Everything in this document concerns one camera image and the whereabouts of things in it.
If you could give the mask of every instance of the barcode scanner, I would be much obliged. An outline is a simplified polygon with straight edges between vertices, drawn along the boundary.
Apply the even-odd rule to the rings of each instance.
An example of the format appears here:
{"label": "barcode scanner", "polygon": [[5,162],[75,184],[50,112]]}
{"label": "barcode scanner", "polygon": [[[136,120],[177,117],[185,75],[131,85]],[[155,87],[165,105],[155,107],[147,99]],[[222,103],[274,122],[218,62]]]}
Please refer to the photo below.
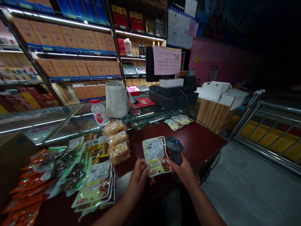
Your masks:
{"label": "barcode scanner", "polygon": [[[167,149],[171,150],[171,152],[172,152],[172,160],[176,164],[181,165],[182,164],[181,152],[184,149],[181,142],[178,141],[173,136],[168,136],[168,137],[165,137],[165,143],[166,143]],[[182,181],[179,179],[176,172],[174,172],[173,178],[178,184],[182,184]]]}

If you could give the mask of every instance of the cash register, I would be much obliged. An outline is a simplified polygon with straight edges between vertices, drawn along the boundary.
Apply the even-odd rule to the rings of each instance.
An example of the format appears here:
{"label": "cash register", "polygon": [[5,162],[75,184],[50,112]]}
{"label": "cash register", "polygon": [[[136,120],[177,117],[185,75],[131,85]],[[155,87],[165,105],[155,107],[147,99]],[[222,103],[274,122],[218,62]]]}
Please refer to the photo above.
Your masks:
{"label": "cash register", "polygon": [[[153,47],[146,47],[146,81],[162,82],[163,79],[174,79],[175,74],[171,75],[155,75],[154,69],[154,52]],[[195,84],[195,76],[182,76],[183,84],[171,87],[163,87],[160,85],[151,85],[149,87],[149,98],[157,105],[167,110],[186,107],[198,100],[198,93]]]}

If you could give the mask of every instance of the white tote bag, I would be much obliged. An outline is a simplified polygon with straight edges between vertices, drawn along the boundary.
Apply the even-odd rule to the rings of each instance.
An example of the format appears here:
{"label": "white tote bag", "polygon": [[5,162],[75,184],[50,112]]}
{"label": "white tote bag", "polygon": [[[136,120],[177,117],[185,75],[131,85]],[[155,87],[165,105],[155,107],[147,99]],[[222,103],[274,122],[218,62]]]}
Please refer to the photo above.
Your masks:
{"label": "white tote bag", "polygon": [[130,104],[127,90],[121,81],[106,84],[106,109],[111,118],[123,118],[127,115]]}

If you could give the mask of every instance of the hand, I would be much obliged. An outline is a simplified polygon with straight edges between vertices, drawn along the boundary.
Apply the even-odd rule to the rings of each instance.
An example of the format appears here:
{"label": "hand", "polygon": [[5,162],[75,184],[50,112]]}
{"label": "hand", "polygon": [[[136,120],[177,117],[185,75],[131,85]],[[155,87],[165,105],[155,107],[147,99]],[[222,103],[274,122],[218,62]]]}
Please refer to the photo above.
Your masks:
{"label": "hand", "polygon": [[124,198],[132,205],[136,205],[143,194],[150,168],[150,166],[146,165],[145,159],[137,159],[131,178],[129,179],[128,188],[124,195]]}
{"label": "hand", "polygon": [[167,164],[170,165],[173,171],[175,171],[183,182],[186,189],[189,191],[193,189],[193,186],[198,184],[197,179],[194,175],[194,172],[190,166],[189,161],[185,158],[185,156],[181,153],[182,157],[182,164],[179,166],[178,164],[174,163],[172,160],[166,160]]}

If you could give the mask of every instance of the computer monitor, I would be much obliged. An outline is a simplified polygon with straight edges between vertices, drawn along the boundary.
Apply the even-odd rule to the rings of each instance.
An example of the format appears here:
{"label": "computer monitor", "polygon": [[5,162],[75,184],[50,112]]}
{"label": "computer monitor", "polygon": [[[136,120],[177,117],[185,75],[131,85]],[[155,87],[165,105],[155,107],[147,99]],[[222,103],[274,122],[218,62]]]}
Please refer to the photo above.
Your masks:
{"label": "computer monitor", "polygon": [[173,75],[155,75],[153,47],[148,46],[145,48],[145,50],[146,50],[145,72],[146,72],[146,81],[147,82],[158,82],[159,79],[175,78],[175,76],[176,76],[175,74],[173,74]]}

